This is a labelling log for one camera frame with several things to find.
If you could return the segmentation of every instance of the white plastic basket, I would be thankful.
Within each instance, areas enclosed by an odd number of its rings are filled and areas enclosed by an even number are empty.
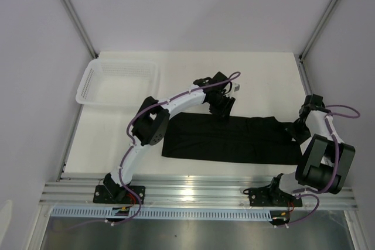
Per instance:
[[[138,109],[157,94],[159,71],[152,61],[92,60],[77,90],[79,104]]]

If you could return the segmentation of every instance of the white table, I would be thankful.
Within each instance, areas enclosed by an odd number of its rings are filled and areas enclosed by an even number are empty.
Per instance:
[[[156,98],[180,92],[197,78],[217,71],[241,71],[241,85],[231,114],[242,117],[275,116],[279,121],[298,118],[305,93],[292,53],[242,52],[101,52],[100,58],[147,59],[158,63],[161,80]],[[209,113],[208,105],[189,112]],[[118,165],[129,139],[125,130],[134,112],[84,106],[65,173],[108,173]],[[144,156],[136,174],[200,176],[275,176],[295,166],[257,165],[161,156],[162,142]]]

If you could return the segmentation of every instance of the gray wall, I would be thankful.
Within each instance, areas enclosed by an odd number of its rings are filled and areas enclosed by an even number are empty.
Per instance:
[[[308,76],[326,104],[356,107],[360,119],[335,118],[341,137],[355,145],[349,182],[367,230],[375,235],[375,0],[343,0],[306,60]]]
[[[73,0],[97,50],[298,53],[328,0]]]
[[[89,57],[59,0],[0,0],[1,249],[22,249],[45,181],[56,174]]]

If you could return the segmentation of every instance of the black cloth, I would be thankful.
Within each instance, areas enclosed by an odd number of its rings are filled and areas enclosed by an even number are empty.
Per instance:
[[[296,165],[299,145],[274,117],[230,117],[180,113],[169,123],[162,156],[236,163]]]

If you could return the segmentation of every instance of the black towel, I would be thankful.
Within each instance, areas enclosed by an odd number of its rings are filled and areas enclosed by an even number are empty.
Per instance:
[[[274,117],[180,113],[168,124],[162,156],[235,163],[297,165],[299,145]]]

